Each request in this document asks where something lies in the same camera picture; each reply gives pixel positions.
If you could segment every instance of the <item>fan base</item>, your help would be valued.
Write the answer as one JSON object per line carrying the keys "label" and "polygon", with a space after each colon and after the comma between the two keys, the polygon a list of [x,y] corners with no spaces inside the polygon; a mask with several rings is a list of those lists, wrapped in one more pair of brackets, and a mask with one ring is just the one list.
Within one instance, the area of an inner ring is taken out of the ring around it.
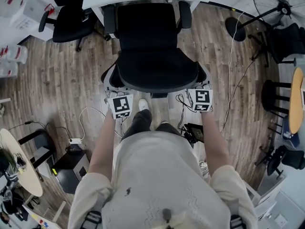
{"label": "fan base", "polygon": [[236,30],[236,23],[238,22],[238,20],[236,18],[230,17],[228,19],[225,20],[225,27],[228,31],[228,33],[230,34],[230,36],[233,38],[235,41],[238,42],[242,42],[243,40],[246,39],[246,31],[244,28],[240,28]]}

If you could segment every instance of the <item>white shirt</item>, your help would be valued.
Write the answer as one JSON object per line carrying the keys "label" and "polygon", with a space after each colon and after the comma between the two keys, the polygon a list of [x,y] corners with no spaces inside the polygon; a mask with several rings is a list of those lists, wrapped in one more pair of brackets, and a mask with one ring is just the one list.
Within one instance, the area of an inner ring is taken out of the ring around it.
{"label": "white shirt", "polygon": [[257,228],[246,187],[232,166],[217,169],[208,185],[192,147],[181,136],[142,132],[124,139],[120,146],[112,185],[97,173],[86,174],[79,183],[68,229],[80,228],[98,192],[105,200],[103,229],[166,228],[164,208],[171,210],[175,229],[229,229],[231,213],[226,202],[235,199],[247,229]]}

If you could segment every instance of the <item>white cable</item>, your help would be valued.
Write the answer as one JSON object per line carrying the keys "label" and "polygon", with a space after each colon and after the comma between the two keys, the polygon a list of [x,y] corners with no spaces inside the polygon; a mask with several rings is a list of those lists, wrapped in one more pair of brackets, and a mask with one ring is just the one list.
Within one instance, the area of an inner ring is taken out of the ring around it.
{"label": "white cable", "polygon": [[85,136],[86,136],[84,127],[82,126],[82,123],[81,123],[81,115],[82,115],[82,113],[84,112],[84,110],[85,110],[85,109],[88,109],[88,108],[94,109],[94,110],[96,110],[97,112],[101,113],[104,117],[106,117],[101,111],[99,111],[99,110],[96,109],[96,108],[93,108],[93,107],[85,107],[85,108],[81,111],[80,117],[79,117],[79,119],[78,119],[79,122],[80,122],[80,124],[81,124],[82,131],[84,132],[84,136],[81,138],[81,140],[83,140],[83,139],[85,138]]}
{"label": "white cable", "polygon": [[237,32],[237,25],[238,25],[238,22],[239,22],[239,18],[243,15],[244,12],[242,12],[239,16],[238,16],[238,19],[237,19],[237,23],[236,23],[236,26],[235,26],[235,32],[234,32],[234,35],[233,35],[233,38],[232,38],[232,41],[231,41],[231,52],[230,52],[230,63],[229,63],[229,76],[228,76],[228,107],[227,107],[227,113],[225,114],[225,118],[224,118],[224,123],[226,123],[227,121],[227,118],[228,118],[228,115],[229,115],[229,108],[230,108],[230,98],[231,98],[231,89],[230,89],[230,75],[231,75],[231,70],[230,70],[230,67],[231,67],[231,63],[232,63],[232,51],[233,51],[233,41],[234,41],[234,37],[235,37],[235,34]]}

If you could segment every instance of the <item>round table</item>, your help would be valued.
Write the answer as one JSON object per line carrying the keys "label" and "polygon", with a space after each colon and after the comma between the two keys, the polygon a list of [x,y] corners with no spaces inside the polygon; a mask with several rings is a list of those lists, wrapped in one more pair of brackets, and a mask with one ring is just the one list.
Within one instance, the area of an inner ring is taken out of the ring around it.
{"label": "round table", "polygon": [[31,161],[24,154],[19,142],[6,130],[0,130],[0,141],[3,148],[8,150],[12,155],[19,153],[23,160],[26,162],[25,170],[18,174],[18,182],[29,193],[34,196],[40,197],[42,195],[42,186],[39,177],[31,163]]}
{"label": "round table", "polygon": [[303,105],[301,96],[301,85],[303,72],[296,68],[291,82],[290,103],[289,103],[289,129],[292,134],[297,133],[303,122]]}

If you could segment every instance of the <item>white sneaker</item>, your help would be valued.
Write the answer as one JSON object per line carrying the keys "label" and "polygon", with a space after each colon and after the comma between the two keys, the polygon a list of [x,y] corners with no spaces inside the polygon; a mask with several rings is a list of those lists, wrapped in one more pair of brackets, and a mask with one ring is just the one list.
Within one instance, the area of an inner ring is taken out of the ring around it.
{"label": "white sneaker", "polygon": [[148,109],[149,110],[148,103],[147,103],[147,101],[144,98],[141,98],[139,100],[139,110],[142,111],[144,109]]}

